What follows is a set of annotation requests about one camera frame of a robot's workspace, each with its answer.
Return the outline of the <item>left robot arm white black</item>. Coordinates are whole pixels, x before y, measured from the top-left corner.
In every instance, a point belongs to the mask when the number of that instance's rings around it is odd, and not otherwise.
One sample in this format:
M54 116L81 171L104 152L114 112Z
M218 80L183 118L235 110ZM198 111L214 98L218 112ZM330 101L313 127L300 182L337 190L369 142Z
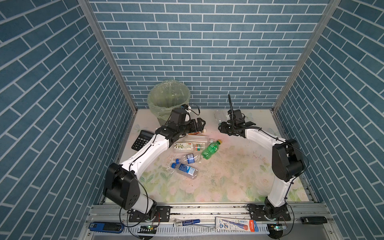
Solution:
M135 210L152 219L157 202L148 196L140 177L160 154L181 137L204 130L206 121L192 119L191 112L188 105L173 109L166 123L156 129L149 142L137 153L120 164L110 164L105 175L103 195L124 210Z

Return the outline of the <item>clear bottle green cap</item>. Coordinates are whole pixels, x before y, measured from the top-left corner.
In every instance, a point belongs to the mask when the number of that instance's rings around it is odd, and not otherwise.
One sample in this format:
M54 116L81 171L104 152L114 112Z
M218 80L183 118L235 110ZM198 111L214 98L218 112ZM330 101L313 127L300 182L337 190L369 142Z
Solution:
M215 110L214 117L217 124L220 125L221 123L228 121L229 115L225 110Z

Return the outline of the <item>mesh bin with green bag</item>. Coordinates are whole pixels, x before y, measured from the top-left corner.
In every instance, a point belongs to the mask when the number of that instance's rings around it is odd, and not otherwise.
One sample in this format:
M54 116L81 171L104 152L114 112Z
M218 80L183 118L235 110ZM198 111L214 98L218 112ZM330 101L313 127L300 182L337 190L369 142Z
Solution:
M147 102L151 113L162 126L174 108L189 103L190 96L190 90L184 83L177 80L165 80L150 90Z

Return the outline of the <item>blue marker pen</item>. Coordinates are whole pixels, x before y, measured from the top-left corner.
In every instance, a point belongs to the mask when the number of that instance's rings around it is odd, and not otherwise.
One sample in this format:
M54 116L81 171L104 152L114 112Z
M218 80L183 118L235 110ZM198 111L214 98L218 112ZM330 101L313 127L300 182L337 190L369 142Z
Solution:
M201 221L199 219L195 220L185 220L185 221L176 221L174 222L174 227L184 227L199 224Z

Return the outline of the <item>clear frosted bottle white cap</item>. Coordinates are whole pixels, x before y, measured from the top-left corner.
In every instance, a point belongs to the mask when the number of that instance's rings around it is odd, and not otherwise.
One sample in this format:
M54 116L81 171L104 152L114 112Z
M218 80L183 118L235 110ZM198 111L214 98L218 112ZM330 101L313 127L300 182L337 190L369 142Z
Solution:
M210 138L207 135L186 135L182 138L183 141L190 141L196 143L212 143L214 139Z

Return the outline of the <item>black remote right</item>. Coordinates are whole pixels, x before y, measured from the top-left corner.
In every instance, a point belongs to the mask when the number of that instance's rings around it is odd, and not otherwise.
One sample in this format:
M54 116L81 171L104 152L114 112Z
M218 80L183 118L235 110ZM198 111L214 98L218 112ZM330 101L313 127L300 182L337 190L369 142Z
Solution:
M325 217L312 216L312 217L301 217L302 224L305 225L323 225L327 224L328 220Z

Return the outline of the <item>white red toothpaste box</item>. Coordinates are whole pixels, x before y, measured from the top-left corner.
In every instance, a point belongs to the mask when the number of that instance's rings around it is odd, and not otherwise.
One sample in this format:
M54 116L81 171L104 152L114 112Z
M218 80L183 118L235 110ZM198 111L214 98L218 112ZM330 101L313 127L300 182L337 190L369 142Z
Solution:
M254 220L240 220L216 217L216 228L226 231L259 232L259 227Z

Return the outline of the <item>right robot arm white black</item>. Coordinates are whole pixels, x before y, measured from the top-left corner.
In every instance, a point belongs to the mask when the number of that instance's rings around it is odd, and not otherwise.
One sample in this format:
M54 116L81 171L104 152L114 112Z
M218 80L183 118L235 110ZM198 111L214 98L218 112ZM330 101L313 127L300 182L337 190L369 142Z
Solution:
M298 142L286 140L265 132L253 122L246 122L240 110L229 110L229 117L219 124L219 131L229 136L241 136L256 142L272 153L272 171L275 175L272 189L265 198L264 214L273 220L287 212L287 198L292 185L307 169L304 154Z

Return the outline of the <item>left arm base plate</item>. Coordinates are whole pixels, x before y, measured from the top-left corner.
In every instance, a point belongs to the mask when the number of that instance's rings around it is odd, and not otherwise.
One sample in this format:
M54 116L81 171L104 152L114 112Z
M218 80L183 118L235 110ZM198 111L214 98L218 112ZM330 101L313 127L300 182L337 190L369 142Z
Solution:
M157 206L156 210L153 211L154 215L151 214L145 215L136 210L129 210L129 219L130 223L138 222L169 222L171 216L171 207L170 206Z

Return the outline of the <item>blue black handheld device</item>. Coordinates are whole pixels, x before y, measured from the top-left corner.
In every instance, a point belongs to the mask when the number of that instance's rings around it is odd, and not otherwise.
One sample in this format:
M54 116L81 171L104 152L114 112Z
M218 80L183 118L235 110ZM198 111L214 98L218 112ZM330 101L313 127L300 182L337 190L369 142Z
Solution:
M121 223L92 222L88 228L92 232L120 234L123 232L125 225Z

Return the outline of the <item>green soda bottle yellow cap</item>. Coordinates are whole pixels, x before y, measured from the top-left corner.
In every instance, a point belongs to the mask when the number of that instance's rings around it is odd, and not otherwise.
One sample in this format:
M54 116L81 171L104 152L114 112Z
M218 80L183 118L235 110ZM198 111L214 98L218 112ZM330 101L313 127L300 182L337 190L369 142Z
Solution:
M212 157L218 150L221 145L222 141L217 140L215 142L210 143L206 149L203 150L202 152L202 157L206 160Z

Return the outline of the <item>white tea bottle green label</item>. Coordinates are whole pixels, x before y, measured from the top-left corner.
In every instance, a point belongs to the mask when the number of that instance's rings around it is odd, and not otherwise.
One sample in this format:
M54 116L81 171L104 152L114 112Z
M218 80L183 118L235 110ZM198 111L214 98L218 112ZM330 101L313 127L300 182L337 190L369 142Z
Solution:
M206 148L206 143L193 143L193 142L181 142L175 143L173 151L174 153L193 153L203 151Z

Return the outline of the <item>blue cap bottle blue label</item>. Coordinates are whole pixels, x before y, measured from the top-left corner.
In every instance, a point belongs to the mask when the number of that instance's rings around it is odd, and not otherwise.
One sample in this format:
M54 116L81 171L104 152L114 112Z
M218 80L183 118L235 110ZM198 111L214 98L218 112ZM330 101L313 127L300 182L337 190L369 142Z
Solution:
M195 179L198 175L198 170L196 168L182 163L172 163L171 168L178 174L181 174L190 179Z

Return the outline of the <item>small crushed bottle blue label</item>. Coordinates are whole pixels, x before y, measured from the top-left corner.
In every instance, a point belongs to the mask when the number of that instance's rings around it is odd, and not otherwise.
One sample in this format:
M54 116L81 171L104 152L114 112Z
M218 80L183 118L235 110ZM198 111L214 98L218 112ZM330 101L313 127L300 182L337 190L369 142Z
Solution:
M199 163L201 161L201 155L190 153L190 154L182 155L180 160L184 164L191 165L191 164Z

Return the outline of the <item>black calculator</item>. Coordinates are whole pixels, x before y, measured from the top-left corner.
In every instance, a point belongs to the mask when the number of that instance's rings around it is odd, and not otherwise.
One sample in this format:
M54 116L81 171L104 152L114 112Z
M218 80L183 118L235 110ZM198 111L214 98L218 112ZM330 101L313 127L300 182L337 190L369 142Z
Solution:
M136 138L132 145L132 149L135 151L141 150L152 139L153 136L153 132L141 130L139 136Z

